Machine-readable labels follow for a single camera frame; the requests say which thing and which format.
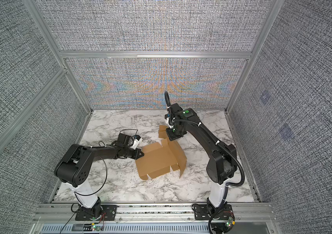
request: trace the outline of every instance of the cardboard flap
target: cardboard flap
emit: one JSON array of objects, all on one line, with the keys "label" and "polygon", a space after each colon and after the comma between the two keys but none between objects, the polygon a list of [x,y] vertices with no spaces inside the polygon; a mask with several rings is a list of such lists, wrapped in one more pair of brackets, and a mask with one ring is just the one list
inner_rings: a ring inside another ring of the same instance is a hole
[{"label": "cardboard flap", "polygon": [[148,175],[140,176],[140,179],[141,179],[141,180],[148,180]]},{"label": "cardboard flap", "polygon": [[159,126],[159,130],[158,130],[158,137],[159,138],[163,138],[163,139],[168,138],[167,132],[166,132],[167,128],[168,128],[168,126],[165,126],[165,125],[160,125]]},{"label": "cardboard flap", "polygon": [[180,169],[180,167],[177,164],[171,165],[171,168],[173,171],[177,171]]},{"label": "cardboard flap", "polygon": [[162,169],[160,169],[158,171],[154,171],[154,172],[149,173],[149,176],[150,176],[150,178],[154,179],[156,177],[159,177],[161,175],[167,174],[169,172],[170,172],[170,166],[167,166],[167,167],[162,168]]},{"label": "cardboard flap", "polygon": [[153,172],[164,169],[166,166],[170,168],[170,165],[176,164],[175,157],[170,157],[170,155],[172,155],[172,152],[168,147],[160,147],[135,160],[140,178],[145,175],[150,176]]},{"label": "cardboard flap", "polygon": [[146,146],[143,146],[141,151],[145,154],[145,153],[149,153],[149,152],[159,149],[159,148],[162,148],[162,146],[158,142],[155,142],[155,143],[151,143]]},{"label": "cardboard flap", "polygon": [[177,141],[170,141],[168,138],[164,139],[167,141],[170,151],[175,156],[176,161],[178,162],[178,166],[180,168],[180,177],[182,177],[182,174],[187,167],[187,157],[185,156],[185,153],[182,149],[182,147],[179,145]]},{"label": "cardboard flap", "polygon": [[145,155],[135,160],[140,179],[148,180],[148,176],[154,179],[167,174],[170,172],[170,166],[173,171],[180,170],[180,177],[182,176],[187,166],[187,157],[176,140],[171,142],[168,139],[167,128],[160,125],[158,134],[159,138],[162,138],[161,143],[155,142],[144,146],[142,152]]}]

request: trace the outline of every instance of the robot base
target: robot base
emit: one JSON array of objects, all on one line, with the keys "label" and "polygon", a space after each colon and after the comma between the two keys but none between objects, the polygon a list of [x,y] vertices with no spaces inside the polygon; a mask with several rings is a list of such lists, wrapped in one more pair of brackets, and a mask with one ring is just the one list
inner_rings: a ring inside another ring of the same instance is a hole
[{"label": "robot base", "polygon": [[[211,213],[211,208],[209,208],[209,205],[199,205],[199,204],[193,204],[192,209],[194,210],[194,218],[196,220],[209,220]],[[229,217],[234,217],[232,206],[230,204],[225,204],[224,209],[218,213],[214,220],[227,220]]]},{"label": "robot base", "polygon": [[[117,214],[117,206],[116,205],[101,205],[101,207],[102,207],[102,212],[105,214],[103,217],[103,220],[104,221],[114,221],[115,215]],[[77,210],[77,213],[75,216],[76,221],[93,221],[92,218],[93,218],[93,215],[90,215],[89,213],[83,211],[83,209],[81,207]]]}]

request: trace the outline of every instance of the metal rail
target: metal rail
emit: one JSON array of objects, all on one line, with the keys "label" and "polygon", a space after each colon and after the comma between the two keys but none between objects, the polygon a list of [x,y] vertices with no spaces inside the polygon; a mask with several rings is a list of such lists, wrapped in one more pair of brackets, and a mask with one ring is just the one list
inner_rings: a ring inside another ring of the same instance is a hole
[{"label": "metal rail", "polygon": [[210,52],[210,51],[60,51],[62,58],[212,58],[212,59],[250,59],[251,52],[227,51],[227,52]]},{"label": "metal rail", "polygon": [[[65,223],[73,203],[40,204],[33,219],[37,223]],[[103,203],[118,205],[114,223],[207,222],[194,219],[193,203]],[[276,222],[269,203],[230,203],[237,222]],[[72,218],[71,223],[83,223]]]}]

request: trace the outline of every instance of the black cable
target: black cable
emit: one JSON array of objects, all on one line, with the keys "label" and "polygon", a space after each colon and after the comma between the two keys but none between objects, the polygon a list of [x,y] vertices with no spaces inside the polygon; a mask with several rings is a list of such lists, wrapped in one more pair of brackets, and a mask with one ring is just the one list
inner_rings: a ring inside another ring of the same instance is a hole
[{"label": "black cable", "polygon": [[119,133],[121,133],[121,132],[123,132],[123,131],[125,131],[125,130],[137,130],[137,129],[123,129],[123,130],[121,130]]},{"label": "black cable", "polygon": [[168,96],[167,91],[165,91],[165,101],[167,106],[171,106],[170,97]]},{"label": "black cable", "polygon": [[101,186],[101,188],[100,188],[99,190],[97,190],[96,192],[91,193],[91,194],[87,194],[87,195],[85,195],[85,194],[80,194],[80,193],[77,193],[77,192],[74,192],[74,193],[79,194],[80,196],[90,196],[90,195],[96,194],[98,191],[100,191],[100,190],[103,188],[103,186],[104,186],[105,183],[106,183],[106,179],[107,179],[107,166],[106,166],[106,162],[103,160],[103,158],[102,158],[101,156],[100,156],[100,158],[102,159],[103,163],[105,164],[105,168],[106,168],[106,177],[105,177],[105,181],[103,182],[103,185]]},{"label": "black cable", "polygon": [[73,211],[72,210],[72,207],[73,207],[73,205],[74,204],[76,204],[76,203],[73,203],[72,205],[71,205],[71,212],[73,213],[72,215],[71,215],[71,217],[69,218],[69,221],[67,221],[66,223],[65,223],[65,225],[62,227],[62,229],[61,229],[61,231],[59,231],[59,234],[61,234],[61,232],[62,232],[62,230],[66,227],[66,225],[68,224],[68,222],[70,222],[70,220],[72,219],[72,217],[74,216],[74,214],[77,212],[77,210],[76,211]]},{"label": "black cable", "polygon": [[173,119],[173,122],[175,122],[175,121],[186,122],[186,123],[190,123],[190,124],[196,124],[197,126],[200,125],[199,127],[202,128],[212,140],[214,140],[216,142],[219,141],[216,145],[219,146],[221,149],[223,149],[235,161],[235,163],[237,164],[237,167],[238,167],[238,169],[240,171],[240,174],[241,174],[240,182],[238,182],[238,183],[229,182],[228,184],[232,185],[232,186],[235,186],[235,187],[238,187],[238,186],[241,186],[241,185],[244,184],[244,182],[245,182],[245,174],[244,174],[243,167],[238,162],[238,160],[231,155],[231,153],[229,152],[229,150],[227,150],[223,145],[220,144],[221,143],[220,140],[213,133],[211,133],[209,131],[209,129],[207,129],[207,127],[204,124],[202,124],[202,123],[199,124],[199,123],[196,123],[196,122],[193,122],[193,121],[190,121],[190,120],[186,120],[186,119]]},{"label": "black cable", "polygon": [[167,112],[168,112],[168,115],[170,116],[170,118],[168,119],[168,124],[170,126],[174,125],[172,119],[174,118],[174,116],[172,115],[172,111],[171,111],[171,103],[170,103],[170,97],[168,96],[168,92],[165,91],[165,101],[166,101],[166,105],[167,105]]}]

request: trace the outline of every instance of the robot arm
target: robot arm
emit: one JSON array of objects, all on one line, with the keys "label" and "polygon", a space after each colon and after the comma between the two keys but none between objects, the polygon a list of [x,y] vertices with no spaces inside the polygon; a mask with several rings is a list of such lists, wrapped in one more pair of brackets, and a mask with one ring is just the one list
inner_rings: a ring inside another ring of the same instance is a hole
[{"label": "robot arm", "polygon": [[138,159],[144,153],[136,146],[142,141],[139,135],[132,138],[133,143],[129,145],[132,137],[120,133],[118,139],[112,144],[104,147],[86,147],[73,144],[67,150],[55,168],[55,175],[65,183],[75,194],[79,209],[77,213],[85,213],[90,220],[101,218],[101,200],[93,192],[89,182],[86,180],[92,163],[104,159],[132,158]]},{"label": "robot arm", "polygon": [[[165,115],[166,123],[170,128],[166,129],[168,138],[173,141],[183,137],[187,132],[191,133],[196,140],[205,149],[209,156],[209,162],[206,166],[206,172],[213,181],[211,191],[207,199],[206,207],[194,205],[195,218],[208,217],[209,231],[211,232],[211,221],[213,218],[222,216],[222,213],[229,213],[226,226],[219,227],[214,224],[216,231],[228,232],[234,224],[234,215],[232,207],[225,201],[228,186],[241,186],[245,181],[243,167],[237,161],[236,148],[233,144],[226,145],[221,142],[209,129],[201,122],[196,112],[191,108],[183,110],[177,103],[170,104],[168,93],[165,92],[165,100],[167,104],[168,114]],[[234,176],[234,172],[239,169],[241,180],[238,183],[230,182]]]}]

